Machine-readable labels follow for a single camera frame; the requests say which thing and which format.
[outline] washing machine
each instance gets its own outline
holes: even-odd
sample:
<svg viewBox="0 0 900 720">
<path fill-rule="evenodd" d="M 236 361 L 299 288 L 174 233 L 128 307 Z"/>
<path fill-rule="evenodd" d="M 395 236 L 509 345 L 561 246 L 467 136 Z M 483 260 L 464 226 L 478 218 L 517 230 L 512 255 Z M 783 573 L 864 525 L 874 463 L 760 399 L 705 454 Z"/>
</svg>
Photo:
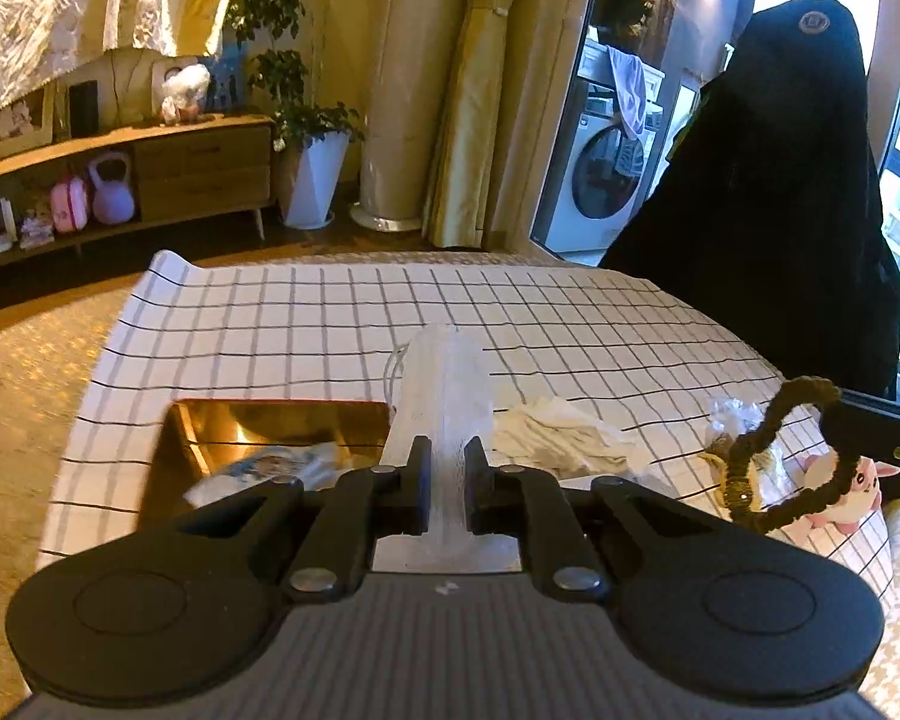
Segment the washing machine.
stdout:
<svg viewBox="0 0 900 720">
<path fill-rule="evenodd" d="M 663 108 L 647 103 L 643 134 L 628 138 L 612 95 L 592 86 L 591 92 L 544 241 L 557 254 L 602 256 L 620 234 L 634 213 L 640 177 L 663 118 Z"/>
</svg>

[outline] wooden cabinet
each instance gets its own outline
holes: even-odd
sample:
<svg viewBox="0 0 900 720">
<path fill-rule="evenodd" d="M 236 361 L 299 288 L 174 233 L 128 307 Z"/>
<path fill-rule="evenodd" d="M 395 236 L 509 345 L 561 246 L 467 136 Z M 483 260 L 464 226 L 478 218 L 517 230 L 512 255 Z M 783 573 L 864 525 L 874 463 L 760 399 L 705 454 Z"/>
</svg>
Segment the wooden cabinet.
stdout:
<svg viewBox="0 0 900 720">
<path fill-rule="evenodd" d="M 134 143 L 140 218 L 169 222 L 269 205 L 270 155 L 269 124 Z"/>
<path fill-rule="evenodd" d="M 260 209 L 272 204 L 272 138 L 272 122 L 262 114 L 211 114 L 198 124 L 122 127 L 2 159 L 0 177 L 50 163 L 74 170 L 74 165 L 85 165 L 103 151 L 125 151 L 130 153 L 139 213 L 111 227 L 92 221 L 43 247 L 12 248 L 0 254 L 0 266 L 63 247 L 79 250 L 81 244 L 133 230 L 232 211 L 252 211 L 262 240 Z"/>
</svg>

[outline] cabinet drawer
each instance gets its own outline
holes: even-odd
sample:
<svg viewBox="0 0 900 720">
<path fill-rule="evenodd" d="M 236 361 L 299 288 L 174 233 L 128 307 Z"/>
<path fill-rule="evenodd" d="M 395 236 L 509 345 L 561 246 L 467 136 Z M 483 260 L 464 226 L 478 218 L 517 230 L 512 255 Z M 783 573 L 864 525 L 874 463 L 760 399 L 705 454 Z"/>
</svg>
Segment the cabinet drawer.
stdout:
<svg viewBox="0 0 900 720">
<path fill-rule="evenodd" d="M 137 177 L 144 221 L 208 217 L 263 208 L 271 202 L 269 166 L 191 173 L 178 178 Z"/>
<path fill-rule="evenodd" d="M 133 151 L 139 180 L 269 165 L 271 129 L 263 124 L 181 132 L 135 143 Z"/>
</svg>

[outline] black round pad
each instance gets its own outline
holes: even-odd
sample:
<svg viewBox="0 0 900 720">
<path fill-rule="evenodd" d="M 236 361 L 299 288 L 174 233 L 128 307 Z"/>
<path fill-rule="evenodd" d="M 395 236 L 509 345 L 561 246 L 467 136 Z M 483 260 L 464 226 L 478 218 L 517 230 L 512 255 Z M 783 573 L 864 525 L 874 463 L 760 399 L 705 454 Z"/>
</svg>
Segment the black round pad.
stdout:
<svg viewBox="0 0 900 720">
<path fill-rule="evenodd" d="M 738 571 L 703 592 L 703 608 L 717 622 L 741 634 L 779 635 L 795 631 L 817 608 L 801 581 L 769 571 Z"/>
<path fill-rule="evenodd" d="M 719 550 L 707 536 L 648 550 L 617 596 L 634 651 L 730 701 L 801 704 L 855 688 L 883 635 L 879 600 L 844 566 L 740 530 Z"/>
<path fill-rule="evenodd" d="M 11 601 L 7 639 L 35 688 L 79 704 L 159 704 L 216 685 L 269 640 L 279 595 L 245 564 L 156 544 L 135 560 L 110 546 L 45 568 Z"/>
</svg>

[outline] white column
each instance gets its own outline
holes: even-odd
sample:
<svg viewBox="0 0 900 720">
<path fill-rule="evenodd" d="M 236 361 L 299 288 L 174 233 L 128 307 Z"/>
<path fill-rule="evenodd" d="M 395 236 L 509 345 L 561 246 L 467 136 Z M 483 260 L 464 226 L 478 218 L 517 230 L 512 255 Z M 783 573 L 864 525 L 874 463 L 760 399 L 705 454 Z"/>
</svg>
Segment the white column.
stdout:
<svg viewBox="0 0 900 720">
<path fill-rule="evenodd" d="M 893 141 L 893 126 L 900 108 L 900 0 L 880 0 L 866 97 L 866 128 L 877 170 L 881 170 Z"/>
<path fill-rule="evenodd" d="M 377 0 L 357 223 L 418 229 L 466 0 Z"/>
</svg>

